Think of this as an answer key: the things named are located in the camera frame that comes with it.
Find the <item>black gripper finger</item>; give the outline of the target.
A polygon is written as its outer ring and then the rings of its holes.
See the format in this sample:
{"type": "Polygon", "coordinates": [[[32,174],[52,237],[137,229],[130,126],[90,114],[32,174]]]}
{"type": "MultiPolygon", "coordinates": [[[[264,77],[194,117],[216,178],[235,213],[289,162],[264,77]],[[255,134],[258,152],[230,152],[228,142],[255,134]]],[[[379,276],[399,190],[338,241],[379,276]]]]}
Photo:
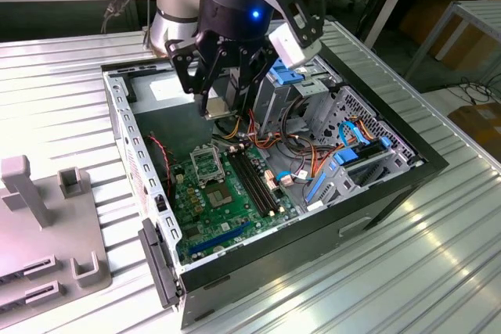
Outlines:
{"type": "Polygon", "coordinates": [[[185,93],[193,94],[200,115],[207,112],[209,92],[224,69],[226,51],[216,34],[200,34],[187,40],[167,40],[168,58],[185,93]]]}
{"type": "Polygon", "coordinates": [[[272,45],[230,45],[229,109],[239,112],[240,97],[259,84],[274,63],[272,45]]]}

